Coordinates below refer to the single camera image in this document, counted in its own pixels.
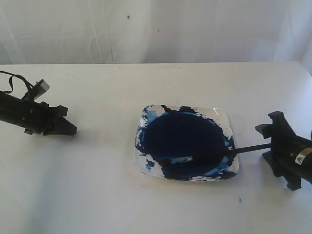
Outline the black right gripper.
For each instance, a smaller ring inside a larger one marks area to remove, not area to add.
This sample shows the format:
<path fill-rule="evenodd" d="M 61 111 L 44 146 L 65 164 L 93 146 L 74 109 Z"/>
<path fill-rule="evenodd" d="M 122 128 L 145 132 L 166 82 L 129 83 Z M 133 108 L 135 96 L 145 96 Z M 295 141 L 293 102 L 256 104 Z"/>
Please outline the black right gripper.
<path fill-rule="evenodd" d="M 285 178 L 288 189 L 301 189 L 302 179 L 312 181 L 312 141 L 298 136 L 283 112 L 274 111 L 268 116 L 271 124 L 255 126 L 264 139 L 271 138 L 270 151 L 262 156 L 275 177 Z"/>

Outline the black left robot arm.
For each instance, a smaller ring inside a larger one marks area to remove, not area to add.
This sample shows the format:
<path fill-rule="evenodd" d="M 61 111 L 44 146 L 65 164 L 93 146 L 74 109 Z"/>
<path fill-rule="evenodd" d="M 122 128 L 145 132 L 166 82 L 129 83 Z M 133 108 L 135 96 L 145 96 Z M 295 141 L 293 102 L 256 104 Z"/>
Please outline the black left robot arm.
<path fill-rule="evenodd" d="M 68 108 L 51 107 L 45 102 L 22 100 L 0 93 L 0 119 L 24 128 L 26 134 L 73 136 L 77 127 L 66 120 Z"/>

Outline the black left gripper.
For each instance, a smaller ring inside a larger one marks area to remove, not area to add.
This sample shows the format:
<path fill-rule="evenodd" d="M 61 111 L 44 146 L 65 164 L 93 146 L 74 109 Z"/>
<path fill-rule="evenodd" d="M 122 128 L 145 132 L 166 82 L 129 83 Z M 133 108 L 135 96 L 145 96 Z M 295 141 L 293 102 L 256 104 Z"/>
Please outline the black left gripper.
<path fill-rule="evenodd" d="M 65 118 L 67 107 L 62 105 L 52 107 L 45 102 L 21 101 L 19 111 L 19 126 L 27 134 L 74 136 L 77 133 L 77 127 Z"/>

